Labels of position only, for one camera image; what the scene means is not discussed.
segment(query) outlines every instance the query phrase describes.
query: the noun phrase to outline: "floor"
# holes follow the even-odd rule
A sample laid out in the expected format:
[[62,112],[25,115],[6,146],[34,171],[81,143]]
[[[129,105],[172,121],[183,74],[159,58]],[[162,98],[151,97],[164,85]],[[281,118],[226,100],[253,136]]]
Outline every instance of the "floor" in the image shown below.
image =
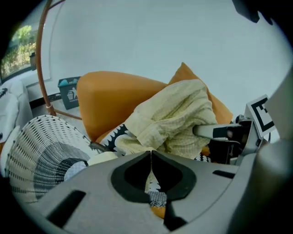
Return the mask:
[[[66,110],[65,107],[64,107],[64,105],[63,105],[62,99],[57,100],[57,101],[53,101],[51,103],[52,103],[52,105],[54,106],[55,109],[58,109],[60,111],[66,112],[66,113],[69,113],[71,115],[75,115],[75,116],[81,117],[81,113],[80,113],[79,107],[75,107],[75,108]],[[37,116],[45,115],[45,114],[48,113],[45,105],[38,106],[38,107],[32,109],[32,112],[33,112],[33,117],[34,118],[37,117]],[[85,136],[88,137],[87,132],[86,132],[86,129],[84,128],[84,125],[82,123],[82,120],[74,119],[74,118],[71,118],[71,117],[68,117],[68,116],[64,116],[64,115],[61,115],[61,114],[57,114],[57,116],[60,117],[60,118],[62,118],[62,119],[64,119],[68,123],[72,124],[83,135],[85,135]]]

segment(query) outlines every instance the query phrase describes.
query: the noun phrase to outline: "white wall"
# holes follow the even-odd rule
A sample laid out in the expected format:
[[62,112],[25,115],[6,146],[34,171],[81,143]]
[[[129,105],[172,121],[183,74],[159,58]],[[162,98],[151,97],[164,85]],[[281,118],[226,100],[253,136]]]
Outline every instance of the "white wall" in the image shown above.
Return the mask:
[[33,11],[26,17],[26,19],[22,22],[22,26],[31,25],[32,32],[38,30],[39,21],[41,18],[41,14],[46,5],[46,1],[42,1]]
[[[238,115],[271,96],[293,62],[279,28],[260,17],[248,21],[231,0],[66,0],[44,28],[47,92],[58,92],[61,78],[99,70],[168,83],[185,62]],[[30,97],[41,97],[38,89]]]

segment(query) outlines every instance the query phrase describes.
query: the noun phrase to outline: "wooden rod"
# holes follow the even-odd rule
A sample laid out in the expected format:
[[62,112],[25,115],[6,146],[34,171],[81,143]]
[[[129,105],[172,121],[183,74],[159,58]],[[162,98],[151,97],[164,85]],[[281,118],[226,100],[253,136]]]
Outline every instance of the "wooden rod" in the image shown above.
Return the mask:
[[38,34],[37,34],[37,41],[36,41],[36,67],[38,72],[38,81],[39,81],[41,91],[47,106],[47,110],[50,115],[56,116],[56,112],[54,111],[54,108],[51,105],[51,102],[48,98],[48,94],[46,91],[46,87],[45,87],[45,83],[43,79],[43,72],[42,72],[42,62],[41,62],[41,45],[42,45],[42,37],[43,37],[43,28],[45,25],[47,13],[51,3],[52,3],[52,0],[47,1],[46,6],[44,7],[42,15],[41,15],[40,24],[38,26]]
[[79,120],[82,120],[82,118],[78,117],[78,116],[75,116],[75,115],[71,115],[71,114],[68,114],[66,112],[62,112],[62,111],[59,111],[57,109],[54,109],[56,113],[58,114],[61,114],[61,115],[65,115],[65,116],[69,116],[71,118],[75,118],[75,119],[79,119]]
[[65,1],[65,0],[61,0],[61,1],[59,1],[59,2],[54,3],[53,5],[51,5],[51,6],[49,7],[49,10],[50,10],[51,8],[53,8],[54,6],[57,6],[59,3],[64,2],[64,1]]

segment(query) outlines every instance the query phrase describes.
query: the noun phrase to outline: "green plants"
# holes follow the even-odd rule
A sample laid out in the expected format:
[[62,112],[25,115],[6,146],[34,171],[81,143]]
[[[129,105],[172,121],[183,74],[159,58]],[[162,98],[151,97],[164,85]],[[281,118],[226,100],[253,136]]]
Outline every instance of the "green plants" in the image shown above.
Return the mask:
[[31,30],[31,26],[23,26],[12,37],[12,46],[0,62],[2,79],[30,66],[29,56],[36,49],[36,32]]

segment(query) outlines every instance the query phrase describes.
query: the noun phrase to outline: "trash bin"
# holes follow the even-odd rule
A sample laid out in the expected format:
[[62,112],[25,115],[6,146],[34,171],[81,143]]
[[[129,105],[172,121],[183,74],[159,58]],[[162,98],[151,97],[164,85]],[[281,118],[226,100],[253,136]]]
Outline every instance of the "trash bin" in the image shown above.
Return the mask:
[[60,79],[58,88],[66,110],[79,106],[76,85],[80,76]]

